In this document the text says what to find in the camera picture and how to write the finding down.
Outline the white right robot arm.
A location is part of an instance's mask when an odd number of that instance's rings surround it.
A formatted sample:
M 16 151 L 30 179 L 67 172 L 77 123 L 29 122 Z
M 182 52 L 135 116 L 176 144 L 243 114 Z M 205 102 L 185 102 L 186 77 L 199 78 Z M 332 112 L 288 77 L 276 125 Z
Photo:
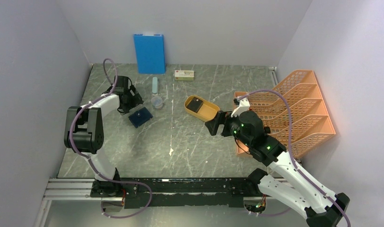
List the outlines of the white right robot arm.
M 269 195 L 299 213 L 310 227 L 335 227 L 346 216 L 350 202 L 344 193 L 335 193 L 308 173 L 276 138 L 270 136 L 258 115 L 250 109 L 246 98 L 232 112 L 218 111 L 205 122 L 209 133 L 232 136 L 243 143 L 252 157 L 272 171 L 280 174 L 290 185 L 286 186 L 266 171 L 256 169 L 247 182 L 250 195 Z

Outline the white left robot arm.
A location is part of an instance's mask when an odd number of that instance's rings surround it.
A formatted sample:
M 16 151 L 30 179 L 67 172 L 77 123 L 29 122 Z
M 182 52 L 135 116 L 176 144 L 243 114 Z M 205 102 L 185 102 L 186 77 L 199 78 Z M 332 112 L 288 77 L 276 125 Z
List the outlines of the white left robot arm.
M 95 101 L 67 110 L 64 144 L 83 157 L 95 176 L 93 190 L 98 195 L 115 197 L 122 191 L 118 170 L 111 164 L 105 152 L 104 117 L 112 111 L 127 114 L 143 103 L 129 77 L 118 76 L 109 89 Z

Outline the navy blue card holder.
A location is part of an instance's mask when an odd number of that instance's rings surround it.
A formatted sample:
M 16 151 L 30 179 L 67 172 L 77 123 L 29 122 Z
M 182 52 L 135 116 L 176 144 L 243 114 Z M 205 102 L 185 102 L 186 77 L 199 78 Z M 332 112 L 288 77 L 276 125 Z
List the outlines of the navy blue card holder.
M 135 128 L 139 128 L 141 125 L 143 125 L 152 118 L 153 115 L 146 107 L 143 107 L 128 116 L 129 121 Z

